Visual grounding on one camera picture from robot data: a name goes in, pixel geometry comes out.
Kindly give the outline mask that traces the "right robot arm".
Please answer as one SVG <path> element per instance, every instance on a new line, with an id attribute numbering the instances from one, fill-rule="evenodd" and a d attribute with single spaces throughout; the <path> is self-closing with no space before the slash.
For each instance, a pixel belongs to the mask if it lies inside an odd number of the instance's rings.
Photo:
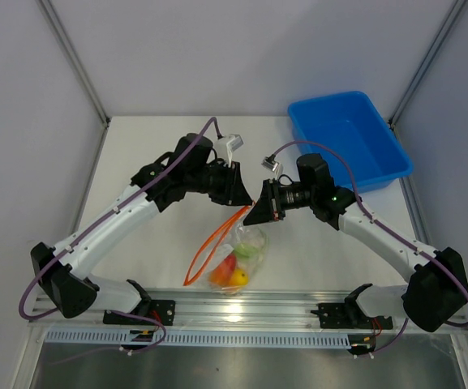
<path id="1" fill-rule="evenodd" d="M 260 197 L 243 223 L 246 226 L 283 220 L 286 211 L 309 208 L 315 217 L 385 260 L 404 280 L 401 285 L 364 284 L 346 299 L 344 315 L 354 327 L 374 317 L 402 317 L 434 332 L 468 304 L 468 284 L 461 255 L 437 250 L 401 234 L 366 208 L 352 190 L 335 184 L 327 162 L 317 153 L 296 160 L 299 180 L 282 185 L 263 182 Z"/>

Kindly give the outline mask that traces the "orange red mango toy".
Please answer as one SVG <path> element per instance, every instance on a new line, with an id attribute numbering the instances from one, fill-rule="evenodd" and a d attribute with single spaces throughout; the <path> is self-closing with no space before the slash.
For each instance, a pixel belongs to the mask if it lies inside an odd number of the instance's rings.
<path id="1" fill-rule="evenodd" d="M 210 272 L 208 281 L 212 284 L 224 287 L 229 283 L 236 267 L 236 256 L 234 254 L 229 254 L 213 271 Z"/>

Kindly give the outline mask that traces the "clear zip top bag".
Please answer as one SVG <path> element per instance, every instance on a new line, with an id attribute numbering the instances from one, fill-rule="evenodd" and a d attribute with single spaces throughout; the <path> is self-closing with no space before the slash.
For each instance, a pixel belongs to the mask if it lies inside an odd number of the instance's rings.
<path id="1" fill-rule="evenodd" d="M 237 260 L 236 268 L 242 268 L 249 274 L 250 280 L 246 286 L 229 287 L 227 284 L 224 287 L 220 287 L 208 281 L 210 272 L 213 271 L 226 256 L 234 254 L 234 246 L 239 242 L 239 234 L 243 230 L 253 228 L 261 229 L 258 226 L 243 225 L 243 220 L 250 210 L 250 206 L 242 207 L 206 239 L 191 260 L 189 268 L 187 269 L 187 274 L 182 283 L 183 286 L 189 287 L 195 284 L 202 288 L 210 289 L 213 292 L 234 295 L 242 292 L 251 281 L 253 281 L 264 261 L 258 267 L 246 269 L 240 267 Z"/>

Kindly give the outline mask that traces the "yellow orange mango toy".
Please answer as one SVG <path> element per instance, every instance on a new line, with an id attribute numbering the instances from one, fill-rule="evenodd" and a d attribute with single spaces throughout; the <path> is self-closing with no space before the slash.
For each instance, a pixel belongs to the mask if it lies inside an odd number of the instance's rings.
<path id="1" fill-rule="evenodd" d="M 249 274 L 242 268 L 236 268 L 229 279 L 229 287 L 243 287 L 249 283 Z"/>

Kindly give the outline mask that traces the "white green cauliflower toy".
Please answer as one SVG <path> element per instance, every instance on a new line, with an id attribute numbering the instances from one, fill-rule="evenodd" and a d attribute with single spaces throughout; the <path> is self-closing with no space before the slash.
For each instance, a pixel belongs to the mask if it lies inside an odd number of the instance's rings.
<path id="1" fill-rule="evenodd" d="M 262 229 L 246 229 L 239 234 L 233 253 L 240 267 L 252 269 L 264 261 L 267 248 L 268 237 Z"/>

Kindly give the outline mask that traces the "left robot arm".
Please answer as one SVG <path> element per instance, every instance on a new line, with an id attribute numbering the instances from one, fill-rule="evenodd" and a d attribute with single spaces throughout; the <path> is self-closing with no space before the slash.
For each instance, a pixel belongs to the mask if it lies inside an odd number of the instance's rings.
<path id="1" fill-rule="evenodd" d="M 251 197 L 233 160 L 243 145 L 240 135 L 216 142 L 189 133 L 172 152 L 145 165 L 126 189 L 85 230 L 53 246 L 41 242 L 31 251 L 38 284 L 64 318 L 91 308 L 118 312 L 130 323 L 143 323 L 150 314 L 150 297 L 135 281 L 96 277 L 93 268 L 128 233 L 162 213 L 188 193 L 206 194 L 222 206 L 249 206 Z"/>

